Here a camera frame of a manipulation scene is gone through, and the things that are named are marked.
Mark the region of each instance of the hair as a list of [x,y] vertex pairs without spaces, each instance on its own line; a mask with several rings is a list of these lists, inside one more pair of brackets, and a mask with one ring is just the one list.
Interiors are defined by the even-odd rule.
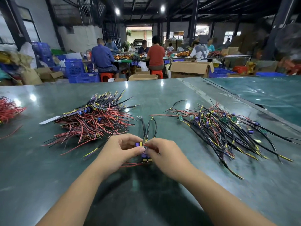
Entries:
[[192,42],[192,44],[191,44],[191,47],[193,48],[194,45],[197,45],[197,44],[199,44],[199,43],[200,43],[199,40],[194,40],[194,41]]
[[160,43],[160,37],[155,35],[155,36],[153,36],[151,41],[152,41],[153,44],[159,44]]
[[97,38],[97,43],[98,44],[103,44],[104,43],[103,38]]

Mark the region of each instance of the paper tag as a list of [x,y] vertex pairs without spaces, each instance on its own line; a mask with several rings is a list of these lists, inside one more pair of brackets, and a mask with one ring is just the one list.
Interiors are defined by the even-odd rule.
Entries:
[[56,116],[56,117],[50,118],[50,119],[48,119],[48,120],[45,120],[45,121],[41,122],[40,124],[47,124],[47,123],[49,123],[49,122],[51,122],[51,121],[54,121],[54,120],[58,119],[59,117],[60,117],[60,116]]

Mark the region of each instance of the hand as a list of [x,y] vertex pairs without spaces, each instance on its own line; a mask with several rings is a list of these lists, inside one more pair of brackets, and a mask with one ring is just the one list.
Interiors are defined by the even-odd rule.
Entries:
[[173,180],[183,181],[187,173],[195,168],[173,141],[154,138],[145,144],[149,147],[146,153],[160,170]]
[[140,137],[132,134],[111,136],[93,162],[100,169],[101,176],[107,178],[125,161],[142,154],[144,147],[135,147],[135,143],[141,141],[143,140]]

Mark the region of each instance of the forearm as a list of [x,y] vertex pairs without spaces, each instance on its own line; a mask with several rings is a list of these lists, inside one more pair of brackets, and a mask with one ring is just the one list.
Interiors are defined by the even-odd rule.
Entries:
[[215,226],[275,226],[203,172],[191,168],[181,183],[197,199]]
[[82,226],[103,180],[99,171],[95,162],[90,164],[37,226]]

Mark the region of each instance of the red plastic stool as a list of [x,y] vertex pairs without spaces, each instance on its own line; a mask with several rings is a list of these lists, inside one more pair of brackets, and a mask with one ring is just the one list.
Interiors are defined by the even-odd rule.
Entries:
[[157,74],[160,77],[159,79],[163,78],[163,71],[162,70],[152,70],[151,74]]
[[104,73],[101,73],[100,74],[100,81],[101,82],[107,82],[109,78],[114,78],[114,74],[113,73],[107,73],[107,72],[104,72]]
[[248,72],[248,67],[246,66],[235,66],[233,71],[237,72],[238,74],[246,74]]

